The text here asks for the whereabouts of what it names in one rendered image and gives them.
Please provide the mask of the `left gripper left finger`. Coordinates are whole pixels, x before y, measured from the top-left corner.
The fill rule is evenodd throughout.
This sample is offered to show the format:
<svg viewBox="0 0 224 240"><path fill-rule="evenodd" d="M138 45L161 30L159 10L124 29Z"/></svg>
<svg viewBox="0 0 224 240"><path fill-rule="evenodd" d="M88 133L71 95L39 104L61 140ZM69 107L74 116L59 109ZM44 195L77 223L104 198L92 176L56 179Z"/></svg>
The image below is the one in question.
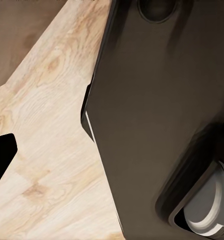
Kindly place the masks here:
<svg viewBox="0 0 224 240"><path fill-rule="evenodd" d="M0 179L18 151L13 133L0 136Z"/></svg>

